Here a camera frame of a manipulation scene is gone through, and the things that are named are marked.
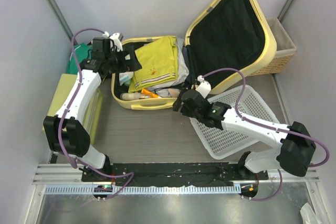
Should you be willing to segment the yellow-green shirt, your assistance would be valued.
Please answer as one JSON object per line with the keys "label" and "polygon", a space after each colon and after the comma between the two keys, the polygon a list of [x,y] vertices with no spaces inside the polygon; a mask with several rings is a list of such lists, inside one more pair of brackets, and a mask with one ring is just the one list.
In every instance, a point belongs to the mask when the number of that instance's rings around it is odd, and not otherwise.
{"label": "yellow-green shirt", "polygon": [[142,68],[133,74],[128,89],[130,93],[178,78],[178,48],[175,37],[163,36],[140,47],[135,54]]}

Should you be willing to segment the white plastic mesh basket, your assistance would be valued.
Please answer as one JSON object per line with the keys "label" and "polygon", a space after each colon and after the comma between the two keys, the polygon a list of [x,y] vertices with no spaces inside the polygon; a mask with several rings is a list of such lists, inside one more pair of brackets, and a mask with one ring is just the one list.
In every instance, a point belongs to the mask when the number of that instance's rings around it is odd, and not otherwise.
{"label": "white plastic mesh basket", "polygon": [[[221,102],[234,107],[241,90],[242,86],[238,86],[209,98],[208,101],[210,103]],[[242,114],[279,123],[267,103],[249,85],[245,86],[243,95],[239,99],[238,110]],[[226,158],[258,142],[253,136],[246,135],[245,131],[236,131],[232,127],[228,130],[209,128],[194,118],[191,118],[190,121],[203,146],[214,159]]]}

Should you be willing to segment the yellow hard-shell suitcase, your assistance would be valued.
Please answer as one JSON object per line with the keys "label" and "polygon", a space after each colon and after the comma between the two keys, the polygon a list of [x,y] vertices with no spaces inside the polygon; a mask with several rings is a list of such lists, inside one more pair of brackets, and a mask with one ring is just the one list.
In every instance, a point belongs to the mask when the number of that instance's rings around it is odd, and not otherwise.
{"label": "yellow hard-shell suitcase", "polygon": [[[273,60],[277,43],[257,0],[213,0],[191,23],[185,38],[191,84],[197,76],[220,68],[238,69],[246,77],[266,67]],[[220,94],[242,78],[238,73],[222,71],[206,77],[210,94]],[[112,75],[111,93],[116,102],[131,110],[159,110],[173,106],[177,98],[162,97],[125,101],[127,92],[119,84],[118,74]]]}

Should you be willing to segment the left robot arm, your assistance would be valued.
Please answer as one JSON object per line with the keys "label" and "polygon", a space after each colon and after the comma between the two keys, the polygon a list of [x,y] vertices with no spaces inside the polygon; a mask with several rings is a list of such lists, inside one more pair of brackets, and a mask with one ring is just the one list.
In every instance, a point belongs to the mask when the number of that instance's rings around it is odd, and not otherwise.
{"label": "left robot arm", "polygon": [[75,84],[65,102],[54,116],[45,117],[43,122],[49,148],[67,156],[74,165],[81,162],[94,168],[94,176],[102,182],[111,177],[110,161],[91,145],[82,122],[92,96],[107,75],[142,68],[133,48],[123,50],[122,38],[120,33],[115,33],[93,39],[91,57],[80,63]]}

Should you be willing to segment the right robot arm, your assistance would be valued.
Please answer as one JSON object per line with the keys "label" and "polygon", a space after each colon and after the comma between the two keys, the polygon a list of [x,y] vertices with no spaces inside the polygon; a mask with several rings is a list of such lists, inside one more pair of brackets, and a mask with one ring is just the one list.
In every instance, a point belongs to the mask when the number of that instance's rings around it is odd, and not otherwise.
{"label": "right robot arm", "polygon": [[173,110],[207,127],[247,135],[270,146],[267,151],[247,152],[241,157],[237,173],[242,179],[269,169],[304,177],[316,150],[302,123],[278,124],[245,115],[228,104],[209,102],[195,89],[182,91]]}

